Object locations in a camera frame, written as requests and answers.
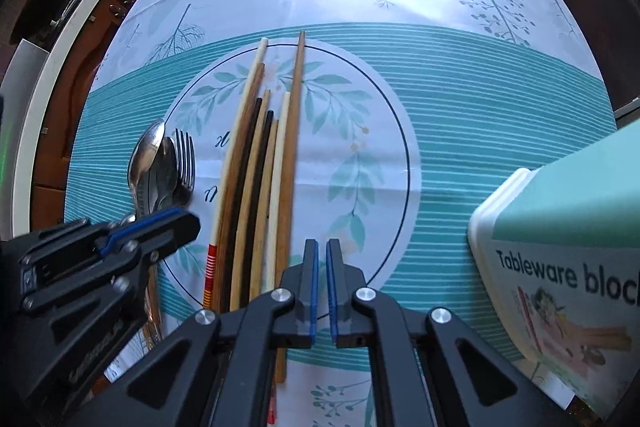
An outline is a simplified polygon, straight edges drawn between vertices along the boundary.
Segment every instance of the wooden cabinet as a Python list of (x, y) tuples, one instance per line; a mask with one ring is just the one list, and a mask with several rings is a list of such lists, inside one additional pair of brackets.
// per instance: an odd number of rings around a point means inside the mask
[(65, 191), (33, 187), (31, 191), (31, 230), (46, 229), (62, 222)]
[(135, 0), (100, 0), (62, 66), (44, 116), (33, 167), (31, 228), (61, 221), (71, 152), (100, 62)]
[(100, 0), (66, 57), (40, 131), (33, 166), (35, 186), (66, 188), (82, 108), (100, 61), (122, 20), (110, 9), (116, 5), (120, 6), (115, 0)]

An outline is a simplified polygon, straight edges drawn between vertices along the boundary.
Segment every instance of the spoon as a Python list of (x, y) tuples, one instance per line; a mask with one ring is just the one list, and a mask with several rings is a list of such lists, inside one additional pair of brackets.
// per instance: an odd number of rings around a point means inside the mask
[(158, 149), (164, 136), (164, 120), (153, 122), (136, 143), (129, 159), (127, 168), (127, 183), (133, 197), (133, 209), (136, 219), (140, 219), (140, 204), (138, 202), (138, 186), (142, 176), (148, 172), (158, 154)]
[(127, 214), (126, 216), (124, 216), (121, 220), (120, 220), (120, 225), (130, 225), (131, 223), (133, 223), (136, 220), (136, 214), (134, 214), (133, 212), (130, 214)]
[(156, 169), (158, 198), (154, 204), (154, 212), (171, 206), (172, 195), (175, 186), (178, 184), (178, 168), (174, 143), (168, 136), (162, 138), (162, 145), (160, 153), (156, 156), (156, 162), (158, 162)]

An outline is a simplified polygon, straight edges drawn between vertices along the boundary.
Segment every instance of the tablecloth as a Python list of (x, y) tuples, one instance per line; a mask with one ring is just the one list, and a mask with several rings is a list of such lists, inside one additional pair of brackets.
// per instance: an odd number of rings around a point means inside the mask
[[(263, 86), (277, 115), (300, 30), (291, 262), (307, 237), (338, 237), (370, 286), (410, 308), (449, 307), (505, 357), (520, 358), (465, 232), (515, 169), (615, 130), (593, 55), (562, 0), (137, 0), (82, 112), (65, 219), (131, 210), (127, 162), (153, 119), (193, 134), (189, 208), (202, 231), (159, 273), (165, 325), (175, 328), (200, 307), (225, 136), (254, 49), (270, 39)], [(373, 425), (366, 350), (333, 349), (325, 286), (320, 295), (314, 349), (288, 351), (277, 423)], [(121, 369), (136, 349), (134, 340)]]

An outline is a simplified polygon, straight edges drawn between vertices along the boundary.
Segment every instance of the dark brown chopstick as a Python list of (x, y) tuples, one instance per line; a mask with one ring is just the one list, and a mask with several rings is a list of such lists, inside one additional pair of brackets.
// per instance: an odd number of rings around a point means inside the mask
[(264, 176), (264, 164), (267, 160), (267, 149), (273, 124), (273, 111), (269, 111), (264, 120), (264, 128), (260, 136), (260, 149), (258, 150), (258, 162), (255, 167), (254, 186), (251, 191), (251, 202), (249, 208), (249, 218), (246, 224), (246, 242), (244, 245), (244, 257), (242, 259), (242, 283), (240, 287), (240, 307), (243, 308), (249, 303), (249, 288), (251, 287), (251, 269), (254, 256), (254, 242), (258, 203), (260, 200), (260, 189), (262, 187), (262, 177)]
[(247, 141), (251, 141), (249, 159), (246, 165), (246, 174), (242, 186), (240, 212), (238, 214), (238, 225), (235, 229), (236, 243), (234, 245), (234, 261), (231, 273), (231, 289), (229, 296), (229, 311), (236, 311), (240, 308), (240, 297), (242, 291), (242, 275), (244, 269), (244, 250), (246, 247), (248, 222), (251, 210), (251, 197), (254, 189), (255, 169), (258, 165), (260, 144), (262, 143), (262, 132), (264, 131), (264, 119), (266, 118), (267, 107), (271, 91), (267, 89), (262, 96), (260, 111), (255, 121), (253, 136), (247, 135)]
[(220, 313), (226, 313), (229, 311), (230, 304), (230, 292), (231, 292), (231, 277), (233, 272), (234, 260), (233, 254), (236, 247), (236, 234), (238, 229), (238, 217), (240, 214), (240, 205), (242, 202), (242, 189), (244, 188), (244, 178), (246, 176), (247, 163), (249, 162), (249, 155), (251, 153), (252, 137), (255, 132), (255, 123), (258, 120), (258, 113), (260, 113), (260, 106), (262, 105), (262, 99), (257, 98), (254, 103), (254, 110), (251, 113), (251, 118), (247, 126), (246, 133), (242, 137), (238, 137), (242, 142), (242, 156), (240, 158), (238, 166), (238, 175), (234, 183), (230, 186), (232, 192), (232, 204), (228, 208), (228, 213), (223, 213), (222, 223), (220, 224), (220, 245), (218, 247), (218, 261), (216, 273), (220, 277), (216, 276), (216, 280), (220, 281), (219, 293), (216, 295), (216, 285), (214, 284), (213, 298), (218, 298)]

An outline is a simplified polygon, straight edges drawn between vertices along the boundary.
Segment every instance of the wooden chopstick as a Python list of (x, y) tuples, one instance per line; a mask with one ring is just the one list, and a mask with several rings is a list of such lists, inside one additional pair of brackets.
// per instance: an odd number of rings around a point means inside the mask
[[(258, 203), (260, 201), (260, 189), (264, 178), (264, 163), (267, 160), (267, 149), (269, 147), (269, 137), (271, 125), (273, 124), (273, 111), (267, 111), (264, 118), (264, 129), (260, 137), (260, 149), (258, 150), (258, 161), (255, 166), (254, 186), (251, 189), (251, 202), (249, 206), (249, 219), (246, 224), (246, 242), (244, 245), (244, 255), (242, 256), (242, 283), (240, 286), (240, 307), (244, 308), (249, 304), (249, 289), (251, 287), (251, 268), (254, 258), (254, 242), (256, 233), (256, 222), (258, 213)], [(260, 270), (262, 270), (262, 256), (260, 256)]]
[(209, 239), (209, 249), (207, 250), (207, 267), (205, 270), (204, 294), (202, 296), (202, 305), (205, 308), (215, 309), (214, 303), (212, 302), (212, 296), (215, 283), (216, 261), (218, 257), (220, 221), (222, 219), (223, 209), (230, 204), (230, 198), (227, 197), (227, 195), (231, 192), (231, 186), (234, 185), (234, 181), (237, 178), (241, 148), (236, 144), (242, 143), (242, 140), (237, 140), (237, 137), (239, 135), (244, 136), (246, 133), (246, 126), (248, 125), (248, 119), (253, 108), (252, 101), (257, 95), (258, 88), (260, 87), (260, 81), (264, 74), (264, 64), (262, 63), (262, 59), (264, 58), (264, 53), (267, 49), (267, 43), (268, 40), (265, 38), (260, 40), (260, 45), (258, 45), (258, 50), (255, 53), (254, 61), (251, 64), (244, 89), (242, 90), (242, 98), (240, 100), (234, 124), (231, 127), (231, 133), (229, 133), (227, 154), (225, 155), (225, 162), (220, 175), (218, 201), (216, 202), (214, 210), (211, 235)]
[(251, 155), (252, 137), (255, 133), (255, 125), (260, 115), (262, 99), (256, 98), (251, 120), (246, 130), (246, 139), (242, 144), (242, 158), (239, 163), (238, 177), (235, 180), (232, 204), (228, 207), (229, 212), (222, 214), (220, 225), (220, 245), (218, 246), (219, 267), (217, 272), (220, 277), (216, 277), (220, 283), (216, 288), (214, 280), (214, 299), (218, 299), (220, 313), (229, 311), (231, 280), (234, 267), (234, 252), (236, 251), (236, 230), (238, 229), (238, 219), (240, 217), (240, 207), (242, 206), (242, 192), (244, 191), (244, 181), (246, 179), (249, 156)]
[[(276, 284), (280, 284), (282, 272), (289, 264), (291, 243), (291, 215), (293, 211), (293, 188), (296, 175), (296, 153), (300, 128), (300, 98), (302, 95), (302, 71), (305, 66), (305, 33), (300, 32), (296, 61), (293, 66), (289, 114), (282, 151), (282, 181), (280, 182), (280, 204), (278, 206), (278, 233), (276, 236)], [(286, 350), (279, 349), (276, 358), (275, 381), (282, 383), (286, 377)]]
[(262, 132), (264, 131), (264, 119), (267, 114), (269, 105), (269, 97), (271, 91), (265, 90), (255, 121), (255, 130), (253, 137), (247, 135), (246, 143), (250, 142), (249, 158), (246, 165), (246, 175), (244, 178), (244, 186), (242, 187), (242, 195), (240, 202), (240, 211), (238, 214), (238, 227), (236, 228), (236, 245), (234, 247), (233, 268), (231, 273), (231, 293), (229, 296), (229, 311), (233, 312), (240, 308), (240, 298), (242, 291), (242, 272), (244, 269), (244, 250), (247, 243), (247, 227), (249, 224), (252, 190), (255, 184), (256, 168), (259, 160), (260, 144), (262, 143)]
[(282, 152), (284, 151), (284, 135), (287, 129), (290, 93), (282, 96), (280, 121), (276, 134), (276, 145), (271, 174), (271, 196), (269, 201), (269, 224), (267, 229), (267, 252), (264, 256), (265, 284), (264, 291), (275, 288), (276, 282), (276, 238), (278, 237), (278, 207), (280, 206), (280, 181), (282, 179)]
[(269, 129), (267, 150), (264, 155), (262, 168), (262, 180), (258, 195), (258, 207), (255, 211), (254, 248), (251, 260), (251, 279), (249, 282), (249, 301), (262, 293), (262, 266), (264, 260), (264, 240), (267, 229), (267, 215), (269, 212), (269, 199), (271, 192), (271, 174), (273, 172), (273, 154), (276, 150), (276, 133), (278, 120), (273, 120)]

